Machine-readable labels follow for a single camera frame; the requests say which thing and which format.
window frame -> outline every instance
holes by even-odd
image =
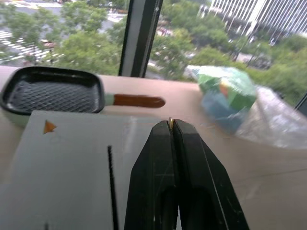
[[[305,93],[305,95],[302,97],[302,99],[300,99],[299,102],[297,103],[297,105],[295,106],[296,110],[300,111],[302,114],[307,116],[307,112],[301,111],[301,107],[305,104],[307,104],[307,92]]]
[[[130,0],[120,76],[145,77],[163,0]]]

white building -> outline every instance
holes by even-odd
[[[307,0],[212,0],[209,11],[222,16],[228,30],[239,22],[242,35],[259,26],[275,38],[307,33]]]

orange triangle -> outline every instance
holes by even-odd
[[[50,132],[53,132],[53,130],[56,128],[56,126],[51,123],[50,121],[47,121],[45,122],[45,128],[44,128],[44,134],[46,133],[50,133]]]

plastic bag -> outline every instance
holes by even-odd
[[[236,68],[188,66],[204,93],[205,113],[228,133],[235,133],[256,100],[256,88],[248,74]]]
[[[280,148],[307,149],[307,118],[271,89],[258,86],[257,100],[236,136]]]

glass window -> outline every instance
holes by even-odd
[[[0,65],[118,75],[129,0],[0,4]]]
[[[235,67],[295,106],[307,91],[306,3],[223,2],[164,0],[146,77],[197,81],[187,66]]]

